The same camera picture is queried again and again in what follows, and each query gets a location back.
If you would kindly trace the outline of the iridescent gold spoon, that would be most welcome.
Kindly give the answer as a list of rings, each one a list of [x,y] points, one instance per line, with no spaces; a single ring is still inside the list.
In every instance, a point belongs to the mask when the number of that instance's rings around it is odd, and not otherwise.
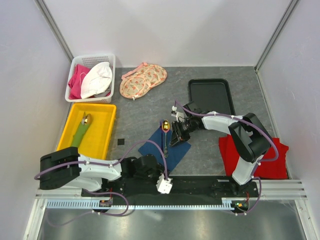
[[[164,119],[162,121],[161,129],[164,134],[163,154],[164,154],[164,157],[167,158],[169,156],[168,146],[167,146],[167,134],[171,130],[170,122],[167,119]]]

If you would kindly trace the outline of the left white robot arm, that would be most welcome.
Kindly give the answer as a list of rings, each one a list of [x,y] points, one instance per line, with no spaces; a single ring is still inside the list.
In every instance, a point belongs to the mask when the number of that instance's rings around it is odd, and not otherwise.
[[[67,147],[40,158],[39,188],[54,190],[62,187],[86,189],[99,197],[110,191],[108,182],[124,178],[157,179],[164,171],[156,157],[126,157],[117,160],[101,160],[78,153],[77,147]]]

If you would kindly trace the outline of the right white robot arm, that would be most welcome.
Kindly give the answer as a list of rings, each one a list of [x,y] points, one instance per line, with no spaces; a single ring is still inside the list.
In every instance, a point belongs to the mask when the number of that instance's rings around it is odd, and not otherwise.
[[[239,155],[235,170],[231,174],[233,181],[229,191],[235,197],[247,191],[250,182],[263,156],[270,148],[279,153],[272,137],[253,113],[246,115],[229,115],[216,111],[203,112],[194,102],[182,105],[175,101],[171,115],[176,118],[172,122],[170,146],[175,147],[190,139],[190,133],[196,130],[212,130],[231,136]]]

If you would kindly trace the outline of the blue paper napkin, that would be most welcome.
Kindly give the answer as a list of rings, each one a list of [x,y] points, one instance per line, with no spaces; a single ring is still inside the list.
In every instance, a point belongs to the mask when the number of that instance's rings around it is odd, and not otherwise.
[[[158,128],[149,138],[150,141],[155,142],[162,150],[165,147],[165,134],[162,132],[160,128]],[[191,145],[187,142],[181,143],[177,146],[167,146],[168,157],[166,157],[167,169],[169,172],[172,172],[178,163],[183,159],[183,157],[187,154]],[[154,155],[157,162],[164,166],[164,161],[162,156],[158,150],[158,148],[150,142],[146,142],[139,149],[138,152],[142,155]]]

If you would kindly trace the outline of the purple metal fork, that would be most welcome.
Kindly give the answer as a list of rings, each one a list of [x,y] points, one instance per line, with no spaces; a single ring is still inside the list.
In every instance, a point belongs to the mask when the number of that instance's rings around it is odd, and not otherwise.
[[[160,121],[159,121],[159,126],[160,126],[160,128],[162,127],[163,122],[164,122],[164,119],[160,119]]]

